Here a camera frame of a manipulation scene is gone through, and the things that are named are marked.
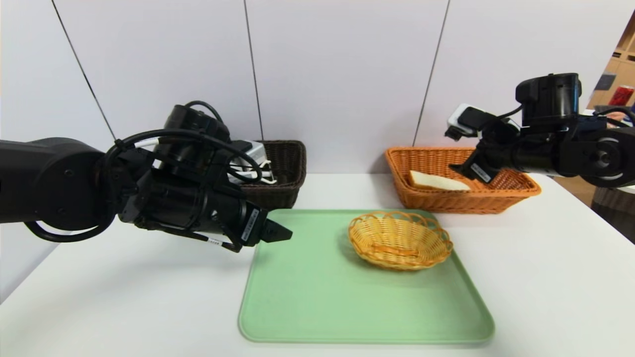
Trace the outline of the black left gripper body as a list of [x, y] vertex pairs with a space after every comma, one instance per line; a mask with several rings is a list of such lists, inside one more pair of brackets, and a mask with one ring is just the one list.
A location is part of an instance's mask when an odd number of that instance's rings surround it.
[[242, 196], [231, 196], [214, 191], [203, 194], [203, 231], [223, 235], [229, 241], [208, 238], [208, 242], [221, 247], [253, 247], [261, 240], [259, 233], [267, 213]]

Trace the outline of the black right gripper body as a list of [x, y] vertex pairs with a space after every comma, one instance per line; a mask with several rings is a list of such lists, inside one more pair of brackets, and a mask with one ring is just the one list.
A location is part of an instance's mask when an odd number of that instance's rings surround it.
[[481, 183], [491, 183], [499, 172], [510, 165], [512, 149], [512, 145], [479, 142], [463, 163], [463, 176]]

